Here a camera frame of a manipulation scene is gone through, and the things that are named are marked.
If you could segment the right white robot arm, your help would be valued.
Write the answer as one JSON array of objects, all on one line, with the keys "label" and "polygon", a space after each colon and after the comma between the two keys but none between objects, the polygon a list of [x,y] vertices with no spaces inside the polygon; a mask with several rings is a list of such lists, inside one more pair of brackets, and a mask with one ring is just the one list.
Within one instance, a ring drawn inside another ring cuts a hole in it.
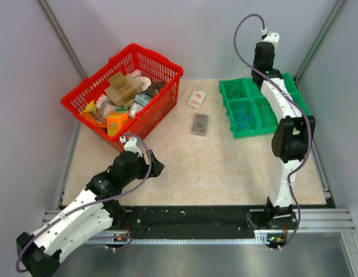
[{"label": "right white robot arm", "polygon": [[274,43],[258,42],[252,65],[252,81],[267,99],[278,122],[271,141],[278,160],[276,187],[267,198],[263,215],[265,224],[272,229],[285,219],[294,218],[293,185],[297,172],[308,159],[316,124],[315,118],[292,99],[282,74],[273,68],[275,53]]}]

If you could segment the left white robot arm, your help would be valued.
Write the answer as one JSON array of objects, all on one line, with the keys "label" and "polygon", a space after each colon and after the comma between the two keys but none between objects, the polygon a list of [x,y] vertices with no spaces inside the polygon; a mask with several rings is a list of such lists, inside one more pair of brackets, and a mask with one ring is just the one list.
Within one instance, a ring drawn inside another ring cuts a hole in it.
[{"label": "left white robot arm", "polygon": [[122,227],[125,210],[117,199],[124,195],[123,188],[135,180],[143,184],[158,177],[164,168],[152,150],[146,155],[122,151],[52,220],[17,237],[16,271],[51,276],[74,250],[97,233]]}]

